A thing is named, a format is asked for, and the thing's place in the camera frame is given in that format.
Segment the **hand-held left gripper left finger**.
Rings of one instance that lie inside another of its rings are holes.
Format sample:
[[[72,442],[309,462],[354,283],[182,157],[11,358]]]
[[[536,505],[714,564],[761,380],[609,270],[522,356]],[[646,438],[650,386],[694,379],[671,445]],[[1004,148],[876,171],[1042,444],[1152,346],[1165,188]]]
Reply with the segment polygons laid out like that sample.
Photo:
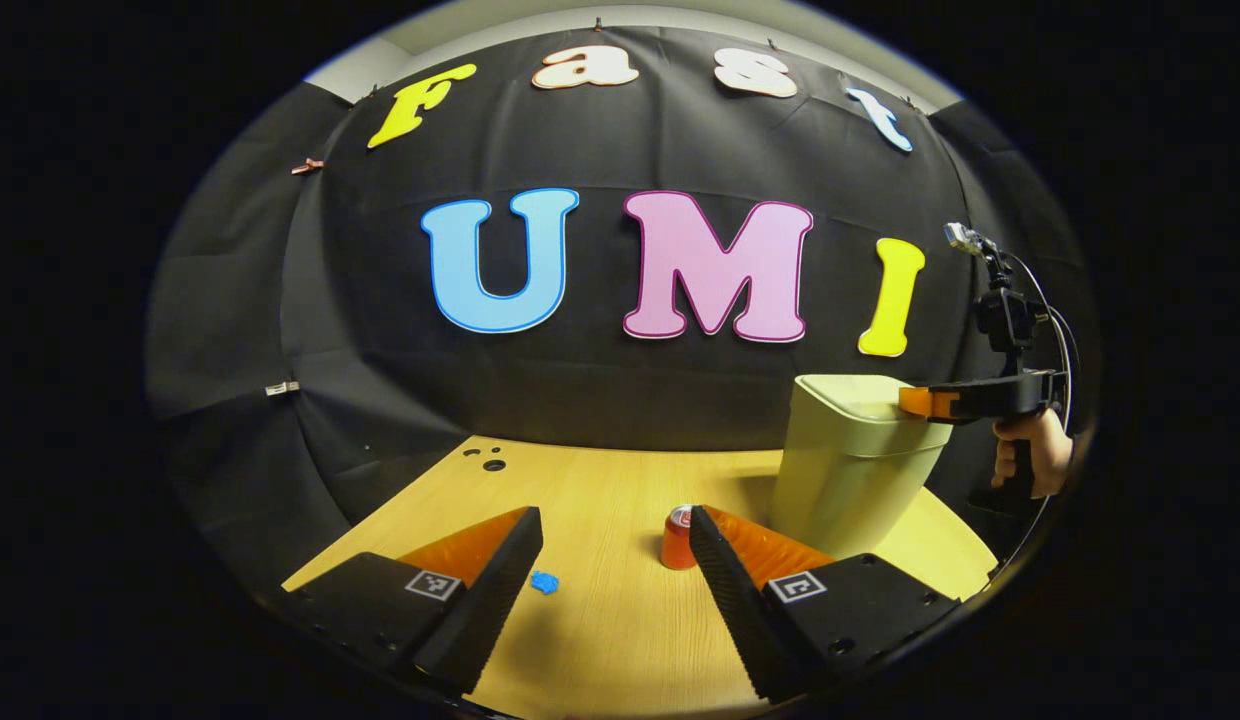
[[[396,559],[356,553],[286,599],[337,651],[463,696],[477,687],[542,547],[541,511],[523,506]]]

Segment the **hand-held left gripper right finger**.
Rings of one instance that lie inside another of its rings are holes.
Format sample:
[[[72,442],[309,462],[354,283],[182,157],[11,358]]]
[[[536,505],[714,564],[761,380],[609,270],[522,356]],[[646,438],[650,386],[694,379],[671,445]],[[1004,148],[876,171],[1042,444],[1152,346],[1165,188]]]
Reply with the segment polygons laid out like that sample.
[[[875,553],[835,559],[707,503],[689,511],[689,550],[773,705],[884,665],[960,604]]]

